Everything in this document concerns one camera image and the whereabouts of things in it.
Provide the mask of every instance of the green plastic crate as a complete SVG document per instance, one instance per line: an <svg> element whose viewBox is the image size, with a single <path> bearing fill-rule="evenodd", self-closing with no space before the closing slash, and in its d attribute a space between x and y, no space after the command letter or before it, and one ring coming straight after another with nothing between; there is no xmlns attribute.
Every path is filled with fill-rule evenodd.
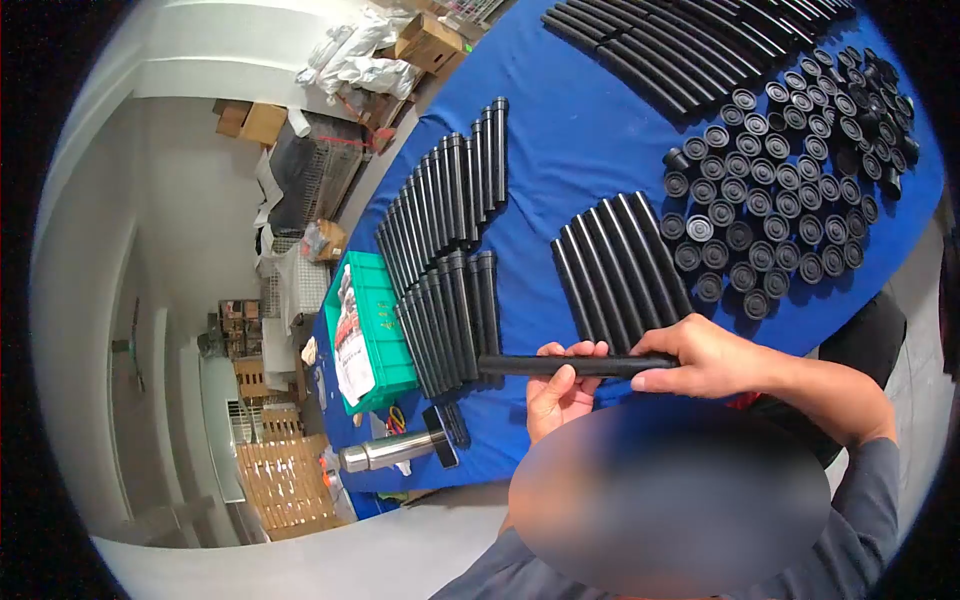
<svg viewBox="0 0 960 600"><path fill-rule="evenodd" d="M324 299L326 330L330 334L333 349L340 319L340 281L344 267L350 266L353 277L353 293L357 298L357 316L360 329L367 343L367 354L373 369L373 389L361 396L356 406L350 406L346 398L344 408L348 415L387 408L394 400L417 387L414 362L403 340L400 324L396 322L394 305L396 296L390 285L387 268L379 254L350 251L344 254L337 268L337 275L330 284Z"/></svg>

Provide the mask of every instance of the gray shirt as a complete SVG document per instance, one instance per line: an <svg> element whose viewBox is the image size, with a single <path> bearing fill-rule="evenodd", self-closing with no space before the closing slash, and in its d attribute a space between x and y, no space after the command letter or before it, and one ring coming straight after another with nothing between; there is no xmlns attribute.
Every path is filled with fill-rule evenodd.
<svg viewBox="0 0 960 600"><path fill-rule="evenodd" d="M897 549L900 451L886 438L851 450L823 534L782 573L731 600L865 598ZM467 572L433 600L543 598L593 600L613 594L566 578L526 547L513 528L503 532Z"/></svg>

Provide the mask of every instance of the table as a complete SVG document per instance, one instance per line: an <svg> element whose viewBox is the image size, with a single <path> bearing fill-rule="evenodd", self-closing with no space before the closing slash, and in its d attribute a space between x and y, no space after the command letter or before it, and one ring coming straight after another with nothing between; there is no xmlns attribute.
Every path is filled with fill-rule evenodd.
<svg viewBox="0 0 960 600"><path fill-rule="evenodd" d="M530 354L550 341L568 345L577 339L549 247L560 227L598 199L618 192L644 190L662 214L660 159L671 146L719 122L682 130L670 125L595 60L543 29L540 15L552 4L520 0L476 45L414 128L348 244L348 250L377 252L372 232L420 157L449 132L469 133L480 109L494 97L506 96L510 199L506 212L486 231L482 250L494 249L499 258L500 327L508 354ZM861 15L832 32L823 47L835 54L847 44L872 47L900 71L900 89L916 103L914 137L922 147L921 159L901 177L902 200L881 205L859 270L817 286L795 285L758 324L744 323L734 316L735 307L722 304L708 314L727 329L794 355L823 342L881 289L919 239L944 183L943 159L930 122L876 25ZM758 111L763 113L766 97L757 95L762 96ZM317 368L326 382L324 420L330 441L339 448L368 440L369 419L354 428L344 412L325 319L316 320L314 335L322 356ZM413 461L410 477L396 469L342 473L344 485L352 492L399 491L510 477L529 446L524 385L524 378L511 376L499 391L462 392L459 403L472 447L460 453L460 466L443 470L435 456L422 457ZM618 403L630 394L628 382L605 385L597 393L598 405ZM423 428L420 412L429 405L427 400L413 392L397 405L411 430Z"/></svg>

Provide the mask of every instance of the hand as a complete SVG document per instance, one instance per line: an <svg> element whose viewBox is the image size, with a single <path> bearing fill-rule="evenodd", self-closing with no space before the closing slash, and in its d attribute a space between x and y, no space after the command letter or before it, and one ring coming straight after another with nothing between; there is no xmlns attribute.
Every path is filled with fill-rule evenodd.
<svg viewBox="0 0 960 600"><path fill-rule="evenodd" d="M537 356L606 356L606 342L580 342L564 350L551 342L537 350ZM593 410L593 393L599 377L578 377L570 365L563 365L552 377L530 377L527 382L527 431L530 445L564 423Z"/></svg>
<svg viewBox="0 0 960 600"><path fill-rule="evenodd" d="M630 382L638 392L667 392L697 397L723 397L757 391L759 376L768 372L778 353L737 337L693 313L677 324L651 329L630 351L659 351L680 360L677 369L651 369Z"/></svg>

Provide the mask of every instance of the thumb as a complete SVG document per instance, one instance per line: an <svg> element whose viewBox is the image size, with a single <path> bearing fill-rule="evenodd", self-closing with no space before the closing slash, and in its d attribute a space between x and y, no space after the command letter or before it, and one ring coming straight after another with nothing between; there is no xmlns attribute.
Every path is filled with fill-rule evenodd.
<svg viewBox="0 0 960 600"><path fill-rule="evenodd" d="M570 391L577 378L577 372L570 365L563 365L546 384L539 394L527 402L527 412L534 415L546 415L557 406L561 396Z"/></svg>
<svg viewBox="0 0 960 600"><path fill-rule="evenodd" d="M630 387L636 392L683 394L696 396L702 374L694 367L650 369L634 375Z"/></svg>

